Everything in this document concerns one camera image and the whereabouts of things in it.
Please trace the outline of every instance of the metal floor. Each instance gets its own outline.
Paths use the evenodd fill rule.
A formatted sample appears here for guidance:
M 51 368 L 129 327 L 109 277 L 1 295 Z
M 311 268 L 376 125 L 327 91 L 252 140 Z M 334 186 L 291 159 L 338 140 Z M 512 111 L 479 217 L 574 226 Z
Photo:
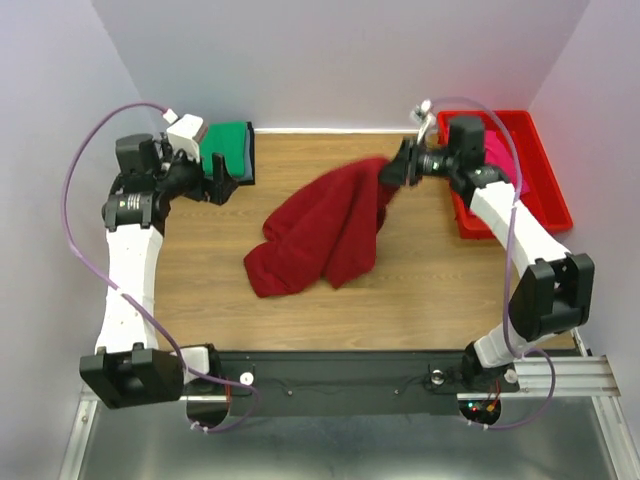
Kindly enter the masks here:
M 541 400 L 505 399 L 500 423 Z M 506 432 L 462 417 L 256 418 L 237 431 L 189 429 L 184 402 L 110 411 L 101 404 L 83 480 L 605 480 L 615 473 L 589 397 L 556 398 Z

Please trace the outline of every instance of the pink cloth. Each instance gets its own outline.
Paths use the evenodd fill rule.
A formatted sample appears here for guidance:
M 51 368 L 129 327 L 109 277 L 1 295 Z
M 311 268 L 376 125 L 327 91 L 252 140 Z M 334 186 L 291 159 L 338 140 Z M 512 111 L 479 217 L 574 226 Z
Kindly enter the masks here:
M 509 150 L 498 138 L 496 132 L 487 130 L 484 135 L 484 148 L 486 150 L 485 161 L 489 165 L 500 167 L 507 174 L 514 187 L 516 185 L 516 166 Z M 522 178 L 522 195 L 529 192 L 527 181 Z

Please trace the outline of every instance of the silver metal surface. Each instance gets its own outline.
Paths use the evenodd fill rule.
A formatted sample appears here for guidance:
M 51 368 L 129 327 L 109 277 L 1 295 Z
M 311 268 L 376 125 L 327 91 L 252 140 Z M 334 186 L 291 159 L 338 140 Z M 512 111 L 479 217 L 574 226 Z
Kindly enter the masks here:
M 431 100 L 427 99 L 412 110 L 410 117 L 420 125 L 416 142 L 420 145 L 427 133 L 434 129 L 437 124 L 436 116 L 431 113 Z
M 444 383 L 444 373 L 440 370 L 431 372 L 431 383 L 434 385 L 442 385 Z
M 96 409 L 97 402 L 95 401 L 82 400 L 78 404 L 71 437 L 60 469 L 60 480 L 76 480 L 80 475 L 82 459 L 91 434 Z
M 514 362 L 520 391 L 502 393 L 501 398 L 546 397 L 551 387 L 549 364 L 544 358 Z M 617 397 L 618 385 L 606 357 L 554 357 L 556 389 L 554 397 Z M 458 395 L 459 400 L 483 398 L 486 393 Z
M 594 397 L 592 401 L 618 478 L 640 479 L 640 459 L 622 415 L 620 402 L 617 398 L 606 397 Z
M 540 404 L 505 400 L 500 423 L 528 417 Z M 228 434 L 203 435 L 189 429 L 184 414 L 183 403 L 100 407 L 80 478 L 616 478 L 588 398 L 556 399 L 539 421 L 506 432 L 483 432 L 461 417 L 393 415 L 256 418 Z
M 588 357 L 589 356 L 589 348 L 584 343 L 584 340 L 582 339 L 582 336 L 580 335 L 580 328 L 579 327 L 573 328 L 571 330 L 571 336 L 573 337 L 573 340 L 576 343 L 576 346 L 578 347 L 578 351 L 580 352 L 580 354 L 583 357 Z
M 98 396 L 93 393 L 89 387 L 86 387 L 80 396 L 81 400 L 87 402 L 102 402 Z M 180 402 L 210 402 L 210 403 L 225 403 L 227 397 L 224 395 L 183 395 L 178 399 Z

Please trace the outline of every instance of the wooden floor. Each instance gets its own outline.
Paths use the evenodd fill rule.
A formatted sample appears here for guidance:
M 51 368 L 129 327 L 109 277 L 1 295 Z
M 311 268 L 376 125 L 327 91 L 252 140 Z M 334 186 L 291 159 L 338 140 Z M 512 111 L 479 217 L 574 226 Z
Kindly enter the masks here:
M 219 349 L 464 348 L 501 318 L 504 251 L 461 240 L 447 184 L 404 189 L 378 235 L 376 267 L 340 290 L 258 299 L 243 257 L 267 216 L 321 173 L 371 154 L 393 155 L 398 135 L 259 135 L 257 184 L 222 207 L 174 202 L 156 275 L 157 318 L 181 345 Z M 569 336 L 551 345 L 570 347 Z

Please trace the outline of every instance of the red plastic bin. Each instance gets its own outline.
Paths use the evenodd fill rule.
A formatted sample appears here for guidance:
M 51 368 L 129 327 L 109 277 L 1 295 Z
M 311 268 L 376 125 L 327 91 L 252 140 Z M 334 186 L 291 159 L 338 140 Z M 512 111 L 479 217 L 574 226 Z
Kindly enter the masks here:
M 553 234 L 571 230 L 573 220 L 529 112 L 498 110 L 495 113 L 503 121 L 513 138 L 520 159 L 522 175 L 529 184 L 529 192 L 521 197 L 522 203 L 529 208 L 547 232 Z M 496 124 L 484 112 L 452 110 L 440 112 L 438 125 L 445 142 L 448 135 L 449 119 L 460 114 L 480 116 L 486 129 L 495 131 L 507 150 L 511 151 Z M 451 198 L 461 238 L 493 238 L 489 227 L 464 206 L 454 191 L 451 191 Z

